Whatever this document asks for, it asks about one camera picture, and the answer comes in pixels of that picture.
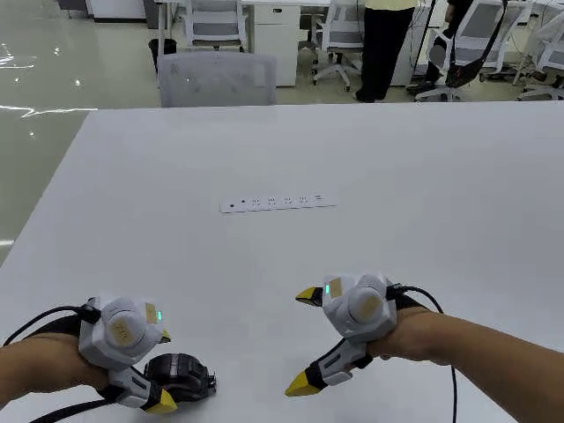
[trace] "hand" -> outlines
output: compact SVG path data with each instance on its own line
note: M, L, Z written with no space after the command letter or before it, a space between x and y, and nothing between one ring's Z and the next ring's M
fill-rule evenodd
M30 392L55 392L78 385L90 385L96 390L108 386L106 370L89 364L78 352L78 339L72 335L41 333L18 342L22 354L29 358Z
M454 16L455 16L455 6L453 4L449 4L449 7L447 7L447 11L444 14L444 21L449 24Z
M437 340L450 318L423 307L399 310L397 327L387 337L368 344L368 353L384 360L400 357L413 361L431 360L447 365L438 352Z

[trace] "white cabinet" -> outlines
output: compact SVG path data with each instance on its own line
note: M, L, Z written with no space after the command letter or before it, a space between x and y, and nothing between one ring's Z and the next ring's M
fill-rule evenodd
M250 51L276 57L276 85L296 85L300 6L256 5Z
M90 0L90 12L98 19L145 19L143 0Z

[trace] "yellow shirt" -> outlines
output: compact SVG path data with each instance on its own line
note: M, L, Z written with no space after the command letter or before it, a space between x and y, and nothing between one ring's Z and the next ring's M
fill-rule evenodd
M417 0L365 0L364 5L376 11L402 11L415 7L416 3Z

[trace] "gray floor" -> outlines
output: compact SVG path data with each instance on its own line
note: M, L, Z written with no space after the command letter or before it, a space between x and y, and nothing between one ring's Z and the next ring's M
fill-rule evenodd
M145 24L95 24L54 0L0 4L0 263L84 121L95 108L157 108L159 93ZM516 34L517 46L526 31ZM337 77L312 86L302 51L295 88L281 104L353 102ZM358 87L358 78L353 78ZM472 83L465 100L514 100L521 87ZM392 88L386 101L412 101Z

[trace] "power strip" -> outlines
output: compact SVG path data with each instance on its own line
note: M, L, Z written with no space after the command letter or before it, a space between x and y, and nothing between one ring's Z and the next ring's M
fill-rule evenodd
M315 207L333 207L337 205L335 197L314 194L298 197L239 197L224 201L219 206L222 213L264 212L267 210L311 209Z

